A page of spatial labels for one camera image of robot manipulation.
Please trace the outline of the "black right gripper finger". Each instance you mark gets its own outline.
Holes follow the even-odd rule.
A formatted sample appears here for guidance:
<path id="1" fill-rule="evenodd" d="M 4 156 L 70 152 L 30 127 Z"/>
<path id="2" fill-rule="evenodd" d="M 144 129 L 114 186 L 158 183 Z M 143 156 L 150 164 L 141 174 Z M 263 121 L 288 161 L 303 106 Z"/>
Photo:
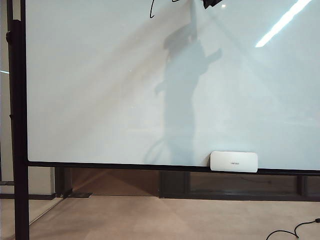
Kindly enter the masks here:
<path id="1" fill-rule="evenodd" d="M 203 7 L 207 9 L 208 7 L 214 7 L 219 4 L 222 0 L 203 0 Z"/>

